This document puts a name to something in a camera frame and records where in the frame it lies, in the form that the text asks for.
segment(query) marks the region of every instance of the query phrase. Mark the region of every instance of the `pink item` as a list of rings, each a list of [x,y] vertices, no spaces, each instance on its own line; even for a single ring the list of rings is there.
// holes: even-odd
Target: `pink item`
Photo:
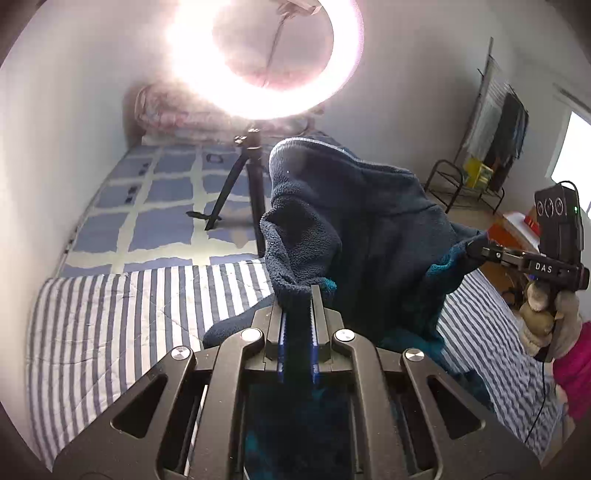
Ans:
[[[584,323],[579,340],[554,361],[554,380],[569,399],[569,415],[581,420],[591,407],[591,323]]]

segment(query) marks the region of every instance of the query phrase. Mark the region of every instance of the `black cable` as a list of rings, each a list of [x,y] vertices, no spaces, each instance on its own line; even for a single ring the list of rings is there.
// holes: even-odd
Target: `black cable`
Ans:
[[[542,364],[542,388],[544,389],[544,398],[542,399],[542,406],[540,407],[538,414],[535,416],[535,420],[531,424],[530,431],[527,432],[527,437],[525,437],[525,440],[523,441],[523,443],[527,443],[527,441],[530,439],[531,432],[534,431],[535,424],[538,422],[538,419],[540,418],[542,410],[544,410],[544,405],[546,404],[546,379],[545,379],[545,371],[544,371],[544,362],[541,362],[541,364]]]

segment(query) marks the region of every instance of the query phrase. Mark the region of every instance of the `beige glove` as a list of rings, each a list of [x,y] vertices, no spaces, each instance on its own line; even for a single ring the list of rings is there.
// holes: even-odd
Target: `beige glove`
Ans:
[[[547,311],[550,287],[543,282],[530,282],[525,289],[527,301],[519,310],[521,327],[519,339],[530,356],[552,343],[551,358],[565,356],[579,339],[583,322],[579,316],[579,299],[571,291],[556,295],[556,316]]]

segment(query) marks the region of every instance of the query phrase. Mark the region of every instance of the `bed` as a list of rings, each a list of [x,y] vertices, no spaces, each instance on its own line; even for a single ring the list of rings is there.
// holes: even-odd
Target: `bed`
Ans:
[[[163,95],[156,94],[159,105]],[[200,350],[214,323],[272,293],[255,254],[244,173],[214,230],[186,215],[209,213],[238,149],[201,137],[196,144],[156,138],[161,132],[150,125],[162,126],[163,116],[140,100],[137,119],[152,136],[145,143],[163,144],[132,148],[108,175],[30,321],[30,416],[50,469],[59,451],[166,352],[178,345]],[[175,118],[165,133],[190,135],[178,125],[186,118]],[[309,136],[344,148],[323,132]],[[264,159],[277,141],[265,142]],[[447,296],[438,329],[448,364],[477,370],[499,421],[524,440],[542,402],[540,364],[526,356],[511,311],[480,271]],[[546,383],[548,398],[527,442],[540,458],[562,413],[551,378]]]
[[[27,385],[44,463],[176,345],[202,348],[212,324],[270,295],[263,260],[50,278],[34,308]],[[509,308],[480,271],[447,296],[444,355],[484,379],[496,414],[524,440],[542,401],[540,364],[527,357]],[[527,445],[542,457],[561,406],[551,379]]]

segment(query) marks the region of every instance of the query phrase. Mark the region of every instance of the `blue and white striped blanket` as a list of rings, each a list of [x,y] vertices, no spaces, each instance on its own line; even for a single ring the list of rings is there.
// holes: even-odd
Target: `blue and white striped blanket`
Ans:
[[[260,260],[47,280],[27,350],[33,432],[45,464],[51,468],[59,451],[166,352],[181,344],[201,349],[212,324],[270,294]],[[524,439],[541,405],[540,364],[525,355],[511,311],[480,271],[447,296],[438,330],[448,363],[477,370],[501,423]],[[551,381],[546,388],[528,441],[538,456],[560,415]]]

